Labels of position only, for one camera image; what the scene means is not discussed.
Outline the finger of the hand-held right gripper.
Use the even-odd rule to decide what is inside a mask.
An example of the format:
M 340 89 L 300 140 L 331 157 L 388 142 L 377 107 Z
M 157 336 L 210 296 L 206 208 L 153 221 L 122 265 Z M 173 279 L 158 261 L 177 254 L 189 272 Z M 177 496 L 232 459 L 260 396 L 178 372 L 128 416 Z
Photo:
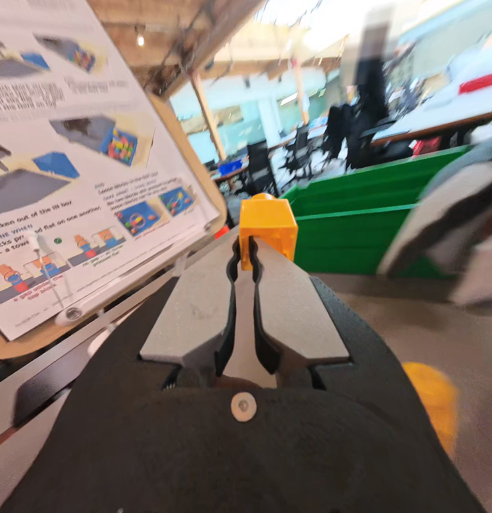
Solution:
M 492 161 L 463 167 L 411 209 L 380 261 L 378 275 L 396 276 L 491 206 Z
M 492 300 L 492 235 L 476 245 L 466 269 L 449 295 L 457 306 L 467 306 Z

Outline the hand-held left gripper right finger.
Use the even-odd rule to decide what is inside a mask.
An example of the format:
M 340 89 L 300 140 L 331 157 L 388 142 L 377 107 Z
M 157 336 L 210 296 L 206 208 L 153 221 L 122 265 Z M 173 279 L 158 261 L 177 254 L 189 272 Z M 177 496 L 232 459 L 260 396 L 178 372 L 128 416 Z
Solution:
M 256 356 L 270 375 L 342 364 L 350 353 L 308 273 L 252 238 Z

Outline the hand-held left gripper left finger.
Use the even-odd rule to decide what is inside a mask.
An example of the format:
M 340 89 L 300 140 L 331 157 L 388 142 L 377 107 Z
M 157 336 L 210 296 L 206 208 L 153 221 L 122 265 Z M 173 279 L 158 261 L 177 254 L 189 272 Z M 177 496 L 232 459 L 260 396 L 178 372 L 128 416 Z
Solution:
M 238 238 L 229 238 L 184 270 L 140 357 L 222 375 L 234 349 L 238 264 Z

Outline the yellow mega block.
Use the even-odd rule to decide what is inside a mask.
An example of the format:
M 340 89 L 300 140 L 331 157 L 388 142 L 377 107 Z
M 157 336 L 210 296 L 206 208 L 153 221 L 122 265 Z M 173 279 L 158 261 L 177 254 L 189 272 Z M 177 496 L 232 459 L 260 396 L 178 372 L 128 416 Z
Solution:
M 403 369 L 425 407 L 435 433 L 450 458 L 454 458 L 459 433 L 459 392 L 439 369 L 418 362 L 404 362 Z
M 239 217 L 239 246 L 242 271 L 252 271 L 249 238 L 258 237 L 288 260 L 294 261 L 298 225 L 287 199 L 259 193 L 242 200 Z

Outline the green plastic bin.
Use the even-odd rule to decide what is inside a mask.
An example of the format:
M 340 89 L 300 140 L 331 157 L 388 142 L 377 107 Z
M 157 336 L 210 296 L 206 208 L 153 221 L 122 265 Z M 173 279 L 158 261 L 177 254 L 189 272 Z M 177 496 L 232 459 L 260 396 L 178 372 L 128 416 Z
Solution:
M 461 146 L 294 185 L 295 263 L 308 273 L 375 275 L 429 181 L 470 150 Z

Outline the black office chair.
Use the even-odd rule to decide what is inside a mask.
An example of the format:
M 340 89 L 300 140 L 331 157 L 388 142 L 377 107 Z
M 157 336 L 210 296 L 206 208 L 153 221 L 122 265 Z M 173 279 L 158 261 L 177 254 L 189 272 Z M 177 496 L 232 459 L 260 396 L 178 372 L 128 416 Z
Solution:
M 245 183 L 246 192 L 250 196 L 260 193 L 268 193 L 279 198 L 279 191 L 273 172 L 269 150 L 266 141 L 260 141 L 247 145 L 248 150 L 248 170 L 247 182 Z

